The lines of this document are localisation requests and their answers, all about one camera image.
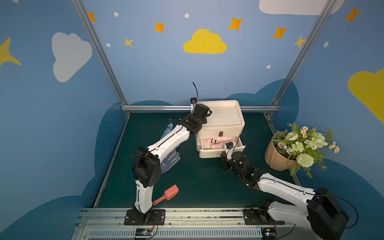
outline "folded pink towel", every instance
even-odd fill
[[[234,140],[234,139],[232,137],[207,138],[207,143],[216,144],[219,142],[226,142],[230,140]]]
[[[220,142],[220,143],[216,143],[216,144],[211,144],[211,148],[212,149],[225,148],[225,144],[229,143],[229,142],[232,142],[233,145],[236,144],[235,141],[226,141],[226,142]]]

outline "flower pot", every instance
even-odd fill
[[[288,160],[275,149],[272,140],[265,152],[265,162],[276,171],[284,171],[296,165],[296,161]]]

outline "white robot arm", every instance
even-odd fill
[[[210,115],[208,112],[211,113],[207,106],[196,104],[193,112],[180,120],[167,136],[147,148],[138,148],[132,167],[137,185],[132,211],[137,225],[145,225],[151,220],[152,191],[161,176],[161,162],[176,146],[201,129],[202,124],[206,123],[206,117]],[[300,187],[254,168],[243,152],[234,152],[234,146],[230,143],[221,157],[222,169],[234,171],[247,186],[271,193],[293,204],[267,202],[264,211],[267,212],[267,218],[311,228],[324,240],[340,239],[349,217],[328,190]]]

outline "painted cloud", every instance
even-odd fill
[[[260,0],[259,8],[268,14],[319,15],[327,0]],[[344,0],[336,0],[331,14],[343,5]]]
[[[92,56],[92,47],[74,33],[55,33],[52,51],[56,58],[53,74],[59,82],[68,81]]]

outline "plastic scoop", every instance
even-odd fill
[[[173,198],[174,196],[176,196],[176,194],[178,192],[179,192],[179,189],[177,188],[176,185],[171,186],[170,188],[165,190],[164,196],[162,196],[161,198],[159,198],[153,202],[153,205],[156,206],[159,202],[163,201],[164,199],[169,200],[169,199]]]

